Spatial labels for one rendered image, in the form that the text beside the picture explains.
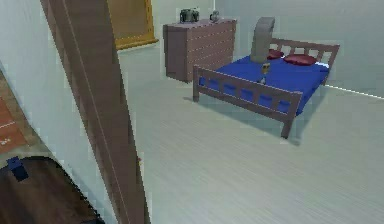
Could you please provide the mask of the dark grey alarm clock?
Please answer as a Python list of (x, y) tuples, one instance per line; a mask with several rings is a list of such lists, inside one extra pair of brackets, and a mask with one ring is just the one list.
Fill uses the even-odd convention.
[(180, 12), (181, 23), (194, 23), (199, 21), (199, 11), (196, 9), (182, 9)]

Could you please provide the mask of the brown chest of drawers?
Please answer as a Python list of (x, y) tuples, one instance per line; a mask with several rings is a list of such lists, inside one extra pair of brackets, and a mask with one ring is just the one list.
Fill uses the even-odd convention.
[(163, 26), (165, 74), (182, 82), (193, 80), (193, 66), (218, 69), (233, 60), (237, 21), (173, 23)]

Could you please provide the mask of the brown bed with blue cover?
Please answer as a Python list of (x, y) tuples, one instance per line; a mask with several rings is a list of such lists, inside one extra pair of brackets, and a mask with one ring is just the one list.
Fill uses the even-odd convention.
[[(340, 46), (274, 38), (275, 50), (284, 56), (267, 60), (270, 69), (262, 74), (264, 63), (255, 63), (248, 56), (211, 70), (193, 67), (193, 100), (202, 94), (239, 106), (283, 124), (281, 136), (287, 138), (295, 118), (316, 90), (324, 85)], [(305, 54), (317, 62), (299, 66), (284, 61), (290, 54)], [(265, 77), (266, 83), (259, 81)]]

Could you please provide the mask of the brown room door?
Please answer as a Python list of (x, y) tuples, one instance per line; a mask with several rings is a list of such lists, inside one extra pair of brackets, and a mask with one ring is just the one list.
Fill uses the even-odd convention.
[(40, 0), (118, 224), (151, 224), (107, 0)]

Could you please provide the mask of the grey upright pillow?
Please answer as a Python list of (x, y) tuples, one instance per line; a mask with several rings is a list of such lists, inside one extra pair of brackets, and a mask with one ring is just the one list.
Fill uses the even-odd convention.
[(274, 25), (274, 17), (261, 17), (257, 21), (250, 54), (253, 62), (264, 63), (267, 60)]

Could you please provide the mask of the red pillow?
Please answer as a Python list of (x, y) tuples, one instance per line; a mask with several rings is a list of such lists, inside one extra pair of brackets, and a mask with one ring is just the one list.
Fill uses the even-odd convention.
[(311, 66), (317, 62), (314, 57), (305, 54), (290, 54), (284, 57), (284, 61), (299, 66)]
[(282, 58), (284, 56), (284, 53), (275, 49), (270, 49), (268, 52), (267, 59), (268, 60), (275, 60)]

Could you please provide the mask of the dark brown round table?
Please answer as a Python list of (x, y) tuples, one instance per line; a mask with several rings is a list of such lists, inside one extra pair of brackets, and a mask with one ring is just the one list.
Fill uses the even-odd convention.
[(0, 224), (106, 224), (58, 162), (20, 160), (29, 175), (23, 181), (0, 168)]

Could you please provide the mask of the dark blue small object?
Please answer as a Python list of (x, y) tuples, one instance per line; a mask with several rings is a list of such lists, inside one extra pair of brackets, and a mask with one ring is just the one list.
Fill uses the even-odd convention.
[(8, 159), (7, 166), (17, 181), (23, 181), (29, 177), (22, 161), (18, 157)]

